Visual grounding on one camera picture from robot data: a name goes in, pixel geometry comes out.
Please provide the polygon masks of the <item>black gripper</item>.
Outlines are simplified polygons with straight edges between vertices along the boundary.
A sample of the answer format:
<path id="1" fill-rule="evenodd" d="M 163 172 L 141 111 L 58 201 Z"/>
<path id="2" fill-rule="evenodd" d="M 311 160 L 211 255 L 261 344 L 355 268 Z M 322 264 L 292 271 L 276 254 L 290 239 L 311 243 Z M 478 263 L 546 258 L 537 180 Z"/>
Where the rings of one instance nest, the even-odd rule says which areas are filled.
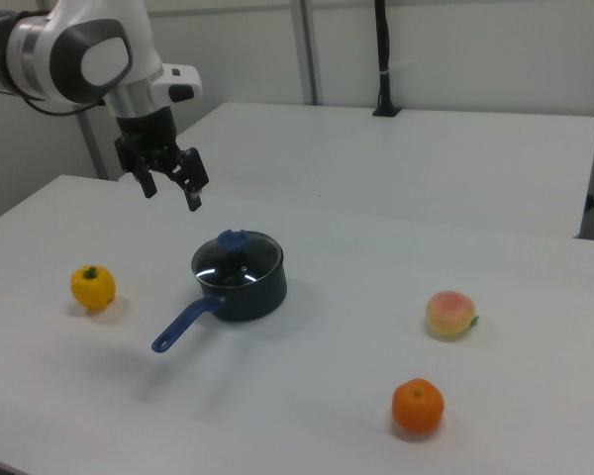
<path id="1" fill-rule="evenodd" d="M 146 198 L 153 197 L 157 188 L 150 169 L 163 174 L 183 191 L 191 212 L 202 206 L 201 193 L 209 177 L 198 150 L 194 147 L 180 150 L 177 129 L 169 106 L 136 118 L 117 118 L 121 136 L 115 140 L 115 149 L 126 173 L 136 171 Z"/>

